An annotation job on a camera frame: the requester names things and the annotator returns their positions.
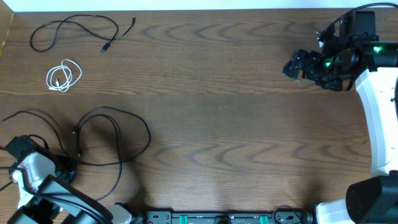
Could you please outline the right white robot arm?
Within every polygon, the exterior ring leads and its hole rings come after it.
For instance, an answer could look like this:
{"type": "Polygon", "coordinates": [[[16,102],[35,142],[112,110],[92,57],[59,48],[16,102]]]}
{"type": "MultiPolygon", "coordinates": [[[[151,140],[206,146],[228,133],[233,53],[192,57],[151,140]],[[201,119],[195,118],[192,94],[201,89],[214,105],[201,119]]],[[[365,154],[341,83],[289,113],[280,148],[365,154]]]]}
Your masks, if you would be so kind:
{"type": "Polygon", "coordinates": [[[332,56],[298,50],[282,74],[331,91],[348,80],[363,104],[371,143],[371,178],[351,184],[343,199],[319,203],[303,221],[397,223],[397,44],[357,42],[332,56]]]}

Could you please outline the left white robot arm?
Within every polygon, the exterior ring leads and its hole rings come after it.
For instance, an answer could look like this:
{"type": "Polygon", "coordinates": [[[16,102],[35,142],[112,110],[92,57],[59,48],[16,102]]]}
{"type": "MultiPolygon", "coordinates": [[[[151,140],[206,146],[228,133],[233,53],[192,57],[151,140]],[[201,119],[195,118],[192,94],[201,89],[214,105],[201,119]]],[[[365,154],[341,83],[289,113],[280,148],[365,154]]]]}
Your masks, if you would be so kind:
{"type": "Polygon", "coordinates": [[[53,223],[62,211],[63,223],[145,223],[146,218],[116,203],[108,208],[55,177],[55,164],[35,152],[8,168],[20,190],[17,211],[8,223],[53,223]]]}

